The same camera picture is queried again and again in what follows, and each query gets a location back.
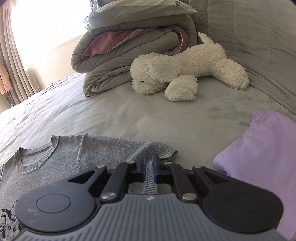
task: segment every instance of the circular pad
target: circular pad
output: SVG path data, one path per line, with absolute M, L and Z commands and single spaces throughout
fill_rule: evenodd
M 71 205 L 71 200 L 62 194 L 48 194 L 39 198 L 37 208 L 44 213 L 60 213 Z
M 204 198 L 202 208 L 219 226 L 246 234 L 276 228 L 284 210 L 272 192 L 241 182 L 217 184 Z

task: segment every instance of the purple cloth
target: purple cloth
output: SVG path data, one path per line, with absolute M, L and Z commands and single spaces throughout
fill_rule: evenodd
M 277 231 L 296 231 L 296 123 L 275 111 L 253 113 L 249 129 L 221 152 L 214 168 L 275 193 L 284 204 Z

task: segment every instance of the ribbed gray grip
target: ribbed gray grip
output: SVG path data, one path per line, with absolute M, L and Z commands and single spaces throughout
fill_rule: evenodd
M 17 241 L 285 241 L 275 230 L 240 234 L 210 221 L 196 204 L 175 194 L 126 194 L 122 201 L 103 205 L 84 227 L 72 233 L 42 236 L 22 232 Z

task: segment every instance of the gray quilted headboard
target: gray quilted headboard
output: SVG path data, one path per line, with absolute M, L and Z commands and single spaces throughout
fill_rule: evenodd
M 191 0 L 197 30 L 246 68 L 250 86 L 296 115 L 296 5 L 290 0 Z

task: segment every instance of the pink towel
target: pink towel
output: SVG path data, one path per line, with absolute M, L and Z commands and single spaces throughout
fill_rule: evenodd
M 12 90 L 11 83 L 9 81 L 9 75 L 3 64 L 0 63 L 0 93 L 5 95 L 8 91 Z

